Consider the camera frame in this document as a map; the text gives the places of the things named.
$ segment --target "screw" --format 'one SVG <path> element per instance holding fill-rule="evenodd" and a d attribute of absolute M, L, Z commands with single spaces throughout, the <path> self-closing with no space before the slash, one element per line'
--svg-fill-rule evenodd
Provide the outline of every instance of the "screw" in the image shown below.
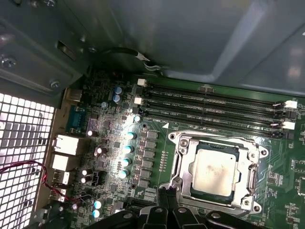
<path fill-rule="evenodd" d="M 163 209 L 162 208 L 157 208 L 155 212 L 157 212 L 157 213 L 163 212 Z"/>
<path fill-rule="evenodd" d="M 60 84 L 60 82 L 59 82 L 58 80 L 54 80 L 54 81 L 52 81 L 52 82 L 50 83 L 50 87 L 51 87 L 51 88 L 59 88 L 60 85 L 61 85 L 61 84 Z"/>
<path fill-rule="evenodd" d="M 81 42 L 86 42 L 86 36 L 85 35 L 81 36 Z"/>
<path fill-rule="evenodd" d="M 124 217 L 125 219 L 129 219 L 129 218 L 132 217 L 132 214 L 131 214 L 131 213 L 128 213 L 128 214 L 124 215 L 123 217 Z"/>
<path fill-rule="evenodd" d="M 1 60 L 1 64 L 3 68 L 11 68 L 15 66 L 17 61 L 12 57 L 5 57 Z"/>
<path fill-rule="evenodd" d="M 186 209 L 185 209 L 185 208 L 179 208 L 178 211 L 179 211 L 180 213 L 185 213 L 185 212 L 186 212 Z"/>
<path fill-rule="evenodd" d="M 34 8 L 37 8 L 40 5 L 40 3 L 37 0 L 31 0 L 30 2 L 31 2 L 30 5 Z"/>
<path fill-rule="evenodd" d="M 212 213 L 212 217 L 214 219 L 219 219 L 220 218 L 220 215 L 218 213 Z"/>
<path fill-rule="evenodd" d="M 97 50 L 96 50 L 96 48 L 94 48 L 94 47 L 90 47 L 90 48 L 89 48 L 89 52 L 96 53 Z"/>
<path fill-rule="evenodd" d="M 181 146 L 181 147 L 186 147 L 187 145 L 188 145 L 188 141 L 187 141 L 187 140 L 182 139 L 182 140 L 180 141 L 180 146 Z"/>
<path fill-rule="evenodd" d="M 259 211 L 260 210 L 260 207 L 259 206 L 255 206 L 254 207 L 254 211 Z"/>

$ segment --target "cable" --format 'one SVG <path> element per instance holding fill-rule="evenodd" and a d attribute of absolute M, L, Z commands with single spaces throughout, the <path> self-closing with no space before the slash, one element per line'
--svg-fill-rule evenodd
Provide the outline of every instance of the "cable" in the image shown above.
<path fill-rule="evenodd" d="M 43 175 L 41 177 L 41 183 L 49 188 L 51 191 L 55 192 L 56 194 L 64 197 L 66 200 L 69 200 L 69 201 L 72 201 L 72 202 L 77 202 L 79 201 L 80 199 L 79 198 L 70 198 L 68 197 L 67 195 L 65 194 L 62 194 L 59 190 L 55 189 L 54 187 L 50 186 L 48 183 L 47 183 L 47 176 L 48 176 L 48 173 L 47 173 L 47 168 L 44 164 L 38 162 L 38 161 L 34 161 L 34 160 L 28 160 L 28 161 L 22 161 L 22 162 L 15 162 L 15 163 L 12 163 L 10 166 L 7 166 L 7 167 L 4 167 L 4 168 L 1 168 L 0 169 L 0 174 L 2 174 L 4 171 L 10 169 L 10 168 L 13 168 L 13 167 L 18 167 L 18 166 L 22 166 L 22 165 L 32 165 L 32 164 L 37 164 L 39 166 L 41 166 L 42 170 L 43 170 Z"/>

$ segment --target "electrolytic capacitor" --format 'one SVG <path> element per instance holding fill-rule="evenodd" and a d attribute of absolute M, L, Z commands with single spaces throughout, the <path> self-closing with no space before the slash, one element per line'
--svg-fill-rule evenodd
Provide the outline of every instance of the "electrolytic capacitor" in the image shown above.
<path fill-rule="evenodd" d="M 84 169 L 84 170 L 81 172 L 81 174 L 82 174 L 83 176 L 90 175 L 90 174 L 92 174 L 92 173 L 93 173 L 93 170 L 92 170 L 91 168 Z"/>
<path fill-rule="evenodd" d="M 123 151 L 124 154 L 129 154 L 129 153 L 132 153 L 134 151 L 134 148 L 133 148 L 133 146 L 124 146 L 122 151 Z"/>
<path fill-rule="evenodd" d="M 123 167 L 126 167 L 126 166 L 130 165 L 131 162 L 132 162 L 132 161 L 131 161 L 129 158 L 124 158 L 124 159 L 121 161 L 121 165 L 122 165 Z"/>
<path fill-rule="evenodd" d="M 107 108 L 107 107 L 108 107 L 108 103 L 106 103 L 106 102 L 101 103 L 101 108 Z"/>
<path fill-rule="evenodd" d="M 121 95 L 121 94 L 123 94 L 123 89 L 121 87 L 115 87 L 114 93 Z"/>
<path fill-rule="evenodd" d="M 92 212 L 92 216 L 93 216 L 94 218 L 100 217 L 101 214 L 102 214 L 102 209 L 95 209 L 95 210 Z"/>
<path fill-rule="evenodd" d="M 85 177 L 81 178 L 81 183 L 85 184 L 91 180 L 92 180 L 91 176 L 85 176 Z"/>
<path fill-rule="evenodd" d="M 99 133 L 97 131 L 94 131 L 94 130 L 89 130 L 87 132 L 87 136 L 89 136 L 89 137 L 98 137 Z"/>
<path fill-rule="evenodd" d="M 123 169 L 119 172 L 118 177 L 121 179 L 126 178 L 129 175 L 129 172 L 127 169 Z"/>
<path fill-rule="evenodd" d="M 136 123 L 139 123 L 141 121 L 141 116 L 139 115 L 136 115 L 133 120 L 136 122 Z"/>
<path fill-rule="evenodd" d="M 104 200 L 102 198 L 100 199 L 97 199 L 93 206 L 96 208 L 96 209 L 100 209 L 102 206 L 104 205 Z"/>
<path fill-rule="evenodd" d="M 121 101 L 122 101 L 122 98 L 116 94 L 112 97 L 112 100 L 116 103 L 116 104 L 119 104 Z"/>
<path fill-rule="evenodd" d="M 128 132 L 127 135 L 126 135 L 126 138 L 128 140 L 133 140 L 137 137 L 137 135 L 134 133 L 134 132 Z"/>
<path fill-rule="evenodd" d="M 77 210 L 79 207 L 81 207 L 81 206 L 82 206 L 82 202 L 78 202 L 78 203 L 72 205 L 72 209 L 73 209 L 74 211 L 76 211 L 76 210 Z"/>

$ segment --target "ventilation grille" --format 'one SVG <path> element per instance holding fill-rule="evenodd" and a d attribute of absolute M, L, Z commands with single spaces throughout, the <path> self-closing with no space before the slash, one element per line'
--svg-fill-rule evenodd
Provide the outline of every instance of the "ventilation grille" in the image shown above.
<path fill-rule="evenodd" d="M 0 168 L 44 162 L 54 108 L 0 94 Z M 23 165 L 0 175 L 0 228 L 24 228 L 35 205 L 41 167 Z"/>

